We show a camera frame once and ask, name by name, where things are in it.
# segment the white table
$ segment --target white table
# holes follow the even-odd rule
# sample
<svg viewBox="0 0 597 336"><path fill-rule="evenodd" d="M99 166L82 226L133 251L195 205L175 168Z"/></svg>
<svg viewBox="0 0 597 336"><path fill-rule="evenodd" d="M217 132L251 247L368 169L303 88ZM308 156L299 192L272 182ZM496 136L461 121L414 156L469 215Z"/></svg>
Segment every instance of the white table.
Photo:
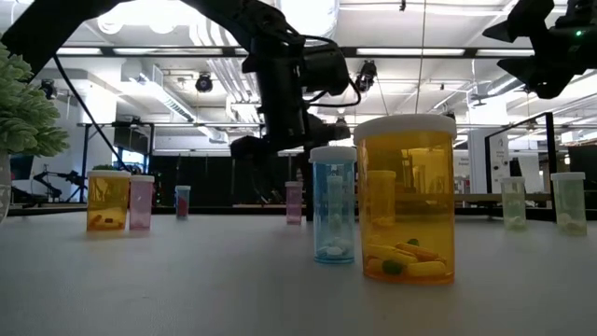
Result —
<svg viewBox="0 0 597 336"><path fill-rule="evenodd" d="M597 335L597 228L563 237L459 218L456 283L385 284L312 261L283 217L154 217L85 233L85 214L0 228L0 335Z"/></svg>

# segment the ceiling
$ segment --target ceiling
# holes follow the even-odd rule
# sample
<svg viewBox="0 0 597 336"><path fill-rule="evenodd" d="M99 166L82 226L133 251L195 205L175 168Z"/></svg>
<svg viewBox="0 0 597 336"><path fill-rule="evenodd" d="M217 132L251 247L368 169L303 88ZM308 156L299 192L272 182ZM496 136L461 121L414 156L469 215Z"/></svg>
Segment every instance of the ceiling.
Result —
<svg viewBox="0 0 597 336"><path fill-rule="evenodd" d="M266 1L274 5L281 0ZM324 6L334 0L294 0L300 1L305 10L302 25L313 24L310 21L310 11L318 6ZM511 0L430 0L423 5L423 0L408 0L404 12L398 10L399 2L383 2L380 0L340 0L340 10L333 38L340 46L349 47L409 47L425 48L530 48L526 39L519 39L515 44L501 43L481 36L481 32L502 20L505 16L496 16L495 12L505 10ZM557 0L556 13L548 17L548 26L553 24L565 10L565 0ZM27 8L27 5L15 3L12 0L0 1L0 31L5 31L12 21L16 20ZM223 30L210 28L208 32L212 41L217 38L214 34L227 39ZM189 36L186 25L176 26L168 34L157 34L144 25L124 25L116 34L108 35L98 26L98 20L85 22L71 36L67 42L70 46L193 46L197 43ZM68 59L69 67L85 68L95 73L98 66L95 59ZM349 71L354 77L359 71L364 59L347 59ZM363 103L357 107L339 111L337 108L319 108L311 112L317 113L322 119L333 121L340 112L349 116L348 122L362 122L366 119L383 115L407 113L441 113L444 110L456 112L459 122L467 122L469 109L474 108L467 103L463 92L475 87L474 83L489 82L506 75L497 65L496 60L465 59L425 59L421 63L418 59L373 59L377 65L378 81L370 88L363 98ZM206 59L193 58L128 58L121 60L127 63L137 62L144 71L157 66L164 75L163 83L172 96L193 109L201 119L213 121L230 121L226 113L227 99L230 94L224 89L212 64ZM240 73L236 60L229 63L226 69L228 76L242 79L243 85L248 86L247 78ZM209 93L198 93L195 81L199 73L210 72L214 80L214 89ZM546 110L557 110L561 106L569 105L583 97L594 94L597 76L587 74L576 85L573 84L558 98L550 101L537 100L533 95L524 92L511 91L501 99L507 104L507 117L503 124L524 119L533 114ZM130 83L122 76L120 83L113 85L127 95L126 102L120 102L118 112L136 114L142 119L151 121L171 121L172 112L151 95L147 96L138 91L129 90ZM455 98L446 101L451 95ZM348 90L338 97L325 97L321 103L347 103L354 99L354 94ZM592 98L586 99L587 104L573 108L557 115L556 123L569 121L571 117L587 116L594 112Z"/></svg>

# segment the table surface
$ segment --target table surface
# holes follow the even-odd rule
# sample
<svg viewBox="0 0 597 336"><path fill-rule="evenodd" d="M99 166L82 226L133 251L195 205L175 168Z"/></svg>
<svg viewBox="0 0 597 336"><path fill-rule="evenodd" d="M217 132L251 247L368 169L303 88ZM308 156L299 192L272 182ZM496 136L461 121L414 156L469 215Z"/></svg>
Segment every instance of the table surface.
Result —
<svg viewBox="0 0 597 336"><path fill-rule="evenodd" d="M0 228L0 335L595 335L597 228L459 218L456 282L381 283L312 261L283 217L154 216L85 233L85 214Z"/></svg>

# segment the black robotic arm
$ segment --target black robotic arm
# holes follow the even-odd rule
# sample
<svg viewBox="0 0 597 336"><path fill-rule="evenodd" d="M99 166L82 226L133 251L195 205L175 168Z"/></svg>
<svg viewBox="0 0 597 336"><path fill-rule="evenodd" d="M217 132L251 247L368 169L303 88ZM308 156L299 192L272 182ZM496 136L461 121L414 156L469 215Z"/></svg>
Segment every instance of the black robotic arm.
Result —
<svg viewBox="0 0 597 336"><path fill-rule="evenodd" d="M121 2L126 0L36 0L2 36L2 42L10 52L22 55L37 74L81 23ZM336 43L325 40L324 45L306 47L308 37L292 28L281 11L257 0L184 2L230 31L249 52L243 71L257 75L261 93L258 111L264 115L267 135L262 139L237 140L230 146L232 156L237 159L265 157L282 149L302 146L317 137L315 133L347 136L345 126L338 126L342 128L339 132L329 131L330 127L336 127L334 125L310 130L309 103L302 99L305 91L338 95L351 83Z"/></svg>

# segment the desk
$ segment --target desk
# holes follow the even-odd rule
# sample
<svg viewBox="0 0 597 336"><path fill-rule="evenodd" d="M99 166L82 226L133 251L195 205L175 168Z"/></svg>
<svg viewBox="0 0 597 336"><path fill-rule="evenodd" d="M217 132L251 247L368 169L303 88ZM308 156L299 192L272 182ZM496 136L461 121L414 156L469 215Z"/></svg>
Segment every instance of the desk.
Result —
<svg viewBox="0 0 597 336"><path fill-rule="evenodd" d="M595 335L597 227L460 218L456 283L385 284L312 261L284 217L154 216L85 233L85 214L0 228L0 335Z"/></svg>

